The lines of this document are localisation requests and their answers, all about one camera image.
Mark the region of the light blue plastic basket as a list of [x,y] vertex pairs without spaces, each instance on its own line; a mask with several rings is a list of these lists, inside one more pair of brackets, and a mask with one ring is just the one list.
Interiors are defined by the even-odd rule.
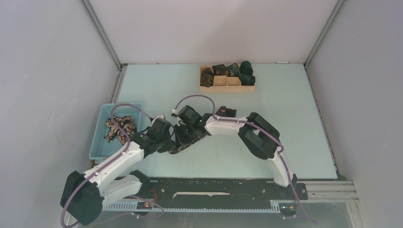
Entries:
[[[110,119],[111,110],[115,106],[114,103],[104,104],[101,107],[98,121],[92,141],[92,145],[89,152],[89,158],[91,160],[101,161],[122,148],[122,144],[117,138],[107,141],[106,136],[110,128],[107,127],[106,122]],[[138,127],[142,118],[142,113],[136,108],[121,106],[114,110],[114,115],[123,117],[131,116],[134,119],[135,125]]]

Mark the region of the dark floral rolled tie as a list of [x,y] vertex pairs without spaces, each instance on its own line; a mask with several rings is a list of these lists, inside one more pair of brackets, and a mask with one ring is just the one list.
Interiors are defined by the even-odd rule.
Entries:
[[200,85],[204,87],[211,87],[213,86],[214,82],[214,73],[211,68],[205,68],[201,72],[201,80]]

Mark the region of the wooden compartment box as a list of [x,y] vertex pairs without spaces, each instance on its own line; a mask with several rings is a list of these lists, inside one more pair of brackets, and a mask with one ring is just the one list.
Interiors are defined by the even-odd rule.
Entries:
[[201,93],[253,93],[255,92],[255,85],[241,85],[241,81],[238,77],[228,76],[215,76],[213,84],[210,87],[202,85],[202,72],[205,69],[212,70],[212,66],[200,67],[200,86],[199,91]]

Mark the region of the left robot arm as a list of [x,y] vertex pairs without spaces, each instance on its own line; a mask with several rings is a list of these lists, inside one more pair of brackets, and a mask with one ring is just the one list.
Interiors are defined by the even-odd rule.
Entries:
[[163,115],[158,115],[146,132],[134,134],[101,164],[83,173],[70,173],[60,200],[62,227],[68,227],[66,213],[72,215],[77,224],[89,225],[116,201],[131,195],[139,198],[148,196],[149,178],[142,172],[134,171],[120,180],[117,177],[154,152],[168,152],[172,147],[171,126]]

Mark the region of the aluminium frame rail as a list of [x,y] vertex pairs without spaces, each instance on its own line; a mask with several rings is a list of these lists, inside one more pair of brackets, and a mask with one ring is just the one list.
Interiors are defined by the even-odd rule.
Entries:
[[[355,187],[351,181],[309,181],[300,180],[307,189],[307,200],[302,202],[354,202],[358,200]],[[297,202],[275,201],[278,204],[295,206]]]

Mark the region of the blue patterned rolled tie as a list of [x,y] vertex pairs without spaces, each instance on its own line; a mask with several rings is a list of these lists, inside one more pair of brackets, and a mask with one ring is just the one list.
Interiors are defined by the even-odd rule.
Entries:
[[228,76],[230,77],[238,77],[240,74],[240,67],[237,63],[233,63],[227,66]]

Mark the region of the dark green rolled tie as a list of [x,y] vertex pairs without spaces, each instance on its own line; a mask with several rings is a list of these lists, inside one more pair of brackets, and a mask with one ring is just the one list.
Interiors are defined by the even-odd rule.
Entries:
[[240,65],[240,73],[245,75],[253,75],[252,64],[249,61],[243,61]]
[[256,83],[256,78],[253,75],[239,74],[238,78],[242,86],[253,86]]

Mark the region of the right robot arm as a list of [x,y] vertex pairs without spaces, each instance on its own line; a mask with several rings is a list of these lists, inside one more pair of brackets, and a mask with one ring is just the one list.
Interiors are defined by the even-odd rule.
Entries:
[[297,177],[281,155],[284,147],[279,140],[279,131],[258,113],[252,112],[242,118],[210,113],[200,115],[187,105],[180,111],[173,109],[172,116],[177,118],[177,124],[171,154],[177,154],[208,136],[237,136],[252,155],[268,163],[281,198],[288,199],[295,193]]

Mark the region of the beige floral tie in basket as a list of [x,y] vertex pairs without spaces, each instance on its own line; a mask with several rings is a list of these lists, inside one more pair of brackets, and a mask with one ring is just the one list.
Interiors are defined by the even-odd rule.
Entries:
[[128,138],[125,136],[122,130],[126,132],[129,137],[132,137],[135,133],[137,133],[134,119],[128,115],[122,117],[113,115],[112,118],[109,118],[105,122],[105,125],[108,128],[108,131],[105,135],[105,139],[108,143],[117,139],[122,145],[126,144]]

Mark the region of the black orange rolled tie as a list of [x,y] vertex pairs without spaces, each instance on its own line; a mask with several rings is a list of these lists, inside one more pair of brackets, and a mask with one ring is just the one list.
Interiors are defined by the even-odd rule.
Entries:
[[215,76],[227,76],[229,71],[224,64],[212,66],[212,70]]

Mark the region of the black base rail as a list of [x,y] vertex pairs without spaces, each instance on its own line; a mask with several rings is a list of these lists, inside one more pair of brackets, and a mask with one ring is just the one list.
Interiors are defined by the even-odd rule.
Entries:
[[138,197],[155,200],[164,209],[264,210],[275,201],[307,200],[303,183],[281,187],[272,179],[151,178]]

